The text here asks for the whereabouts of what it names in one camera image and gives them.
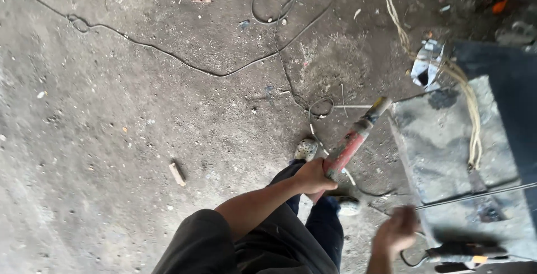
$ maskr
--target wooden block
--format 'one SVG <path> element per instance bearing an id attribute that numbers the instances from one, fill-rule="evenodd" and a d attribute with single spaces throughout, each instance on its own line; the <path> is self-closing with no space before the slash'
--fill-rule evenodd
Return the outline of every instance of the wooden block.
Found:
<path id="1" fill-rule="evenodd" d="M 182 174 L 179 172 L 179 169 L 177 168 L 177 165 L 175 165 L 175 162 L 171 163 L 170 164 L 170 170 L 171 170 L 171 174 L 173 174 L 173 177 L 175 178 L 175 181 L 181 185 L 181 186 L 186 186 L 186 183 L 185 181 L 183 180 L 183 176 Z"/>

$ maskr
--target dirty floor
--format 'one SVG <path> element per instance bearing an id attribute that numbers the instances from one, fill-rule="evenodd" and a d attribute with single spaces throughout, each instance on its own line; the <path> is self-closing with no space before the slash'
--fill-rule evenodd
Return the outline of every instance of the dirty floor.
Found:
<path id="1" fill-rule="evenodd" d="M 405 75 L 411 62 L 385 0 L 298 0 L 278 27 L 280 48 L 330 8 L 281 58 L 225 78 L 129 41 L 225 75 L 275 50 L 274 26 L 254 20 L 251 1 L 1 1 L 0 271 L 150 273 L 186 216 L 261 188 L 286 166 L 310 134 L 304 109 L 315 100 L 340 104 L 341 84 L 347 104 L 421 92 Z M 286 1 L 256 0 L 254 11 L 275 19 Z M 430 32 L 490 40 L 501 22 L 476 10 L 480 0 L 394 2 L 416 48 Z M 87 24 L 71 23 L 69 14 Z M 97 26 L 84 33 L 87 25 Z M 328 147 L 362 114 L 347 112 L 313 121 Z M 399 194 L 385 200 L 354 191 L 365 204 L 389 210 L 412 201 L 385 118 L 348 168 L 363 190 Z M 309 206 L 303 199 L 301 218 Z M 370 207 L 341 218 L 342 273 L 365 272 L 384 220 Z"/>

